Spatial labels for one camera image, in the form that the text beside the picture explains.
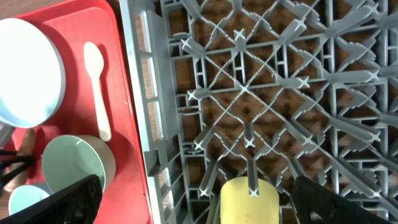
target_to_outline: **white bowl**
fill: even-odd
[[[33,128],[61,105],[62,58],[46,35],[21,19],[1,20],[0,34],[0,121]]]
[[[109,146],[94,136],[63,135],[45,147],[43,173],[52,192],[96,174],[103,192],[112,182],[116,163]]]

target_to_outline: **gray plastic rack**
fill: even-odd
[[[220,176],[226,181],[247,175],[248,194],[252,197],[259,195],[258,178],[272,183],[280,195],[289,197],[289,189],[282,184],[287,173],[293,178],[299,175],[312,178],[380,217],[398,223],[398,187],[389,182],[391,175],[398,174],[398,141],[389,139],[391,129],[398,128],[398,97],[391,94],[398,88],[398,8],[391,9],[388,0],[341,1],[351,9],[336,19],[333,5],[337,1],[333,0],[314,0],[311,4],[276,0],[271,1],[263,14],[246,10],[243,0],[229,0],[231,11],[215,23],[201,14],[213,2],[210,0],[201,4],[196,0],[160,0],[162,17],[155,13],[155,1],[121,0],[132,92],[155,223],[218,223],[220,197],[214,185]],[[283,7],[296,17],[280,33],[270,24],[270,15],[276,7]],[[185,12],[188,27],[186,32],[172,34],[169,13],[176,10]],[[225,31],[236,12],[253,21],[252,30],[239,28],[233,35]],[[199,44],[194,33],[198,21],[212,30],[205,45]],[[309,29],[315,33],[307,35],[305,31]],[[274,40],[252,43],[259,30],[266,31]],[[343,38],[345,34],[364,31],[371,35],[361,42]],[[232,47],[210,50],[219,36]],[[314,40],[315,48],[309,51],[295,45],[304,40]],[[272,49],[267,58],[252,51],[264,47]],[[339,65],[337,47],[347,54]],[[302,58],[293,71],[289,52]],[[230,54],[229,60],[223,64],[214,60],[224,53]],[[177,91],[179,60],[192,62],[195,78],[195,87],[183,93]],[[247,74],[246,60],[256,62],[258,71]],[[348,70],[355,62],[367,69]],[[216,70],[212,78],[208,65]],[[309,66],[315,67],[314,74],[302,72]],[[272,81],[255,83],[264,71]],[[215,88],[221,77],[231,80],[233,86]],[[315,85],[320,88],[311,94],[305,91]],[[259,92],[274,87],[279,89],[269,100],[258,96]],[[287,90],[303,101],[288,117],[273,106]],[[339,91],[351,96],[344,106],[339,105]],[[236,93],[229,102],[217,97],[229,92]],[[261,104],[250,120],[233,110],[242,97],[253,97]],[[218,105],[221,111],[211,122],[204,115],[205,101]],[[358,108],[367,108],[373,115],[348,116]],[[317,133],[300,122],[300,117],[309,111],[316,111],[328,120]],[[283,121],[271,138],[256,128],[256,121],[269,113]],[[184,129],[190,128],[183,126],[185,116],[196,116],[200,124],[200,133],[191,140],[184,136],[187,131]],[[223,116],[229,116],[241,128],[234,139],[227,138],[225,130],[218,128]],[[279,147],[286,133],[299,142],[294,155]],[[347,136],[351,142],[341,147],[339,142]],[[209,153],[214,139],[223,148],[217,157]],[[250,148],[256,148],[256,152],[245,151]],[[310,175],[300,158],[313,153],[322,154],[329,162]],[[259,159],[269,154],[285,161],[285,166],[272,177],[257,165]],[[228,156],[238,157],[246,165],[236,174],[221,163]],[[198,183],[190,178],[190,172],[196,172],[190,169],[192,160],[202,162],[205,168]],[[195,210],[197,206],[202,207],[199,212]],[[289,201],[281,200],[281,223],[284,212],[290,208]]]

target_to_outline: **spoon handle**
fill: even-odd
[[[99,130],[99,137],[103,141],[109,141],[112,138],[111,126],[109,125],[108,115],[106,114],[104,99],[101,93],[101,86],[99,80],[93,80],[94,103],[97,115],[97,123]]]

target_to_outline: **yellow cup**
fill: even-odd
[[[249,196],[247,177],[238,177],[221,188],[221,224],[279,223],[279,194],[275,187],[259,179],[260,196]]]

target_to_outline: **black object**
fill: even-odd
[[[0,224],[92,224],[102,199],[100,178],[89,175]]]
[[[389,223],[306,177],[297,177],[292,200],[300,224]]]
[[[13,156],[11,159],[0,160],[0,174],[3,174],[4,170],[11,166],[11,164],[23,162],[23,165],[0,177],[0,189],[7,185],[8,182],[10,182],[10,180],[12,180],[16,175],[26,170],[35,162],[35,158],[33,156],[17,156],[17,151],[0,150],[0,156]]]

